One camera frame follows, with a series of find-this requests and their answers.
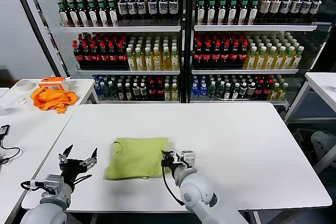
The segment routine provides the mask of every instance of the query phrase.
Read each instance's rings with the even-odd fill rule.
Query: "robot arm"
[[[77,179],[80,173],[86,173],[97,163],[97,148],[86,160],[67,159],[72,145],[58,154],[61,175],[49,174],[44,180],[31,180],[21,183],[25,190],[43,189],[40,204],[26,212],[21,224],[65,224],[67,216],[64,211],[70,206],[71,194],[75,185],[92,175]]]
[[[218,202],[212,183],[197,172],[194,163],[195,153],[191,151],[183,151],[181,156],[163,153],[162,167],[171,169],[186,209],[204,224],[247,224],[237,209],[224,201]]]

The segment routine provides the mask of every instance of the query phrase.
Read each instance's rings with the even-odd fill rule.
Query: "table leg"
[[[298,110],[298,108],[300,107],[300,104],[303,102],[305,96],[308,94],[309,89],[310,89],[310,86],[308,84],[308,81],[306,81],[304,83],[304,85],[302,86],[300,92],[296,96],[292,106],[290,107],[289,111],[287,112],[287,114],[285,116],[285,123],[287,125],[289,124],[289,119],[290,119],[291,115],[294,115],[295,112]]]
[[[271,219],[267,224],[286,224],[295,219],[295,217],[300,215],[303,211],[303,209],[284,210]]]

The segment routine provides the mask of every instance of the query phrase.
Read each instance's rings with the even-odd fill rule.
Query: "white label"
[[[199,9],[197,11],[197,24],[202,25],[203,24],[203,19],[204,19],[204,10]]]
[[[112,20],[112,25],[113,26],[118,26],[118,18],[117,18],[117,13],[114,10],[110,11],[110,16],[111,16],[111,20]]]
[[[76,27],[79,27],[79,21],[78,21],[77,13],[75,13],[75,12],[70,12],[70,16],[71,16],[71,18],[72,18],[73,24],[74,24]]]
[[[246,69],[252,69],[255,58],[249,58]]]
[[[227,20],[228,25],[233,24],[233,22],[235,21],[235,16],[236,16],[236,9],[231,9],[229,11],[229,17],[228,17],[228,20]]]
[[[243,25],[245,22],[245,17],[247,14],[247,9],[241,9],[240,13],[239,13],[239,20],[238,20],[238,24],[239,25]]]
[[[138,65],[138,70],[142,70],[142,59],[136,59],[137,65]]]
[[[146,59],[147,70],[152,70],[152,59]]]
[[[170,93],[165,93],[164,94],[164,100],[165,101],[170,101]]]
[[[155,66],[155,70],[160,70],[160,60],[159,59],[154,60],[154,66]]]
[[[271,65],[273,63],[274,58],[269,58],[266,62],[265,69],[271,69]]]
[[[89,12],[93,26],[99,26],[96,13],[94,11]]]
[[[300,60],[301,60],[301,58],[296,58],[296,59],[294,60],[292,69],[297,69]]]
[[[225,94],[224,94],[224,100],[228,100],[228,99],[229,99],[229,96],[230,96],[230,93],[225,93]]]
[[[291,57],[287,58],[286,61],[285,61],[285,64],[283,64],[282,69],[289,69],[289,64],[290,64],[291,61],[292,61]]]
[[[277,62],[275,62],[274,69],[279,69],[282,63],[282,58],[278,58]]]
[[[67,14],[65,12],[60,12],[59,15],[61,16],[64,26],[69,27],[69,20]]]
[[[130,70],[135,70],[134,60],[128,59],[128,65],[130,66]]]
[[[177,58],[172,58],[172,67],[173,70],[177,70]]]
[[[210,9],[208,11],[208,19],[207,19],[207,24],[208,25],[212,25],[212,23],[214,21],[214,17],[215,17],[215,10],[214,9]]]
[[[218,25],[224,24],[224,18],[225,18],[225,9],[220,9],[218,12]]]
[[[106,12],[103,10],[100,10],[99,15],[100,15],[101,23],[103,24],[103,26],[108,26]]]
[[[264,58],[259,58],[258,62],[257,62],[256,69],[262,69],[263,68],[263,62],[264,62]]]
[[[172,93],[173,101],[177,101],[177,93]]]

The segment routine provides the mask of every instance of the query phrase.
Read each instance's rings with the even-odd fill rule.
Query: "white table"
[[[117,137],[168,137],[176,151],[196,152],[196,168],[219,198],[239,210],[324,207],[332,201],[270,103],[81,105],[44,162],[38,179],[60,174],[58,153],[74,144],[73,158],[98,147],[93,176],[78,186],[69,212],[184,212],[161,178],[104,180]],[[179,196],[171,175],[170,188]],[[35,207],[42,191],[22,207]]]
[[[6,110],[5,115],[0,115],[0,127],[5,124],[11,126],[9,134],[3,139],[3,145],[18,146],[24,150],[20,157],[0,166],[0,195],[3,201],[0,207],[0,224],[11,223],[13,220],[26,192],[20,187],[20,183],[35,177],[75,109],[85,103],[92,91],[96,95],[93,89],[94,80],[71,80],[71,90],[79,97],[76,104],[69,106],[65,114],[57,114],[55,110],[41,111],[33,105],[30,98],[40,80],[30,81],[35,83],[31,90],[19,92],[12,87],[0,97],[0,106]],[[26,98],[27,103],[16,106],[18,98]],[[13,155],[15,151],[0,148],[0,153],[6,157]]]
[[[295,98],[290,110],[285,116],[286,124],[295,118],[295,113],[299,109],[301,103],[305,99],[309,90],[312,88],[314,91],[329,105],[329,107],[336,112],[336,73],[306,73],[307,78],[297,97]],[[327,168],[332,161],[336,159],[336,146],[334,146],[316,165],[314,170],[318,174]]]

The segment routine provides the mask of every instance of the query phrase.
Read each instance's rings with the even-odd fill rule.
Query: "display refrigerator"
[[[106,103],[271,102],[287,110],[335,0],[21,0],[57,71]]]

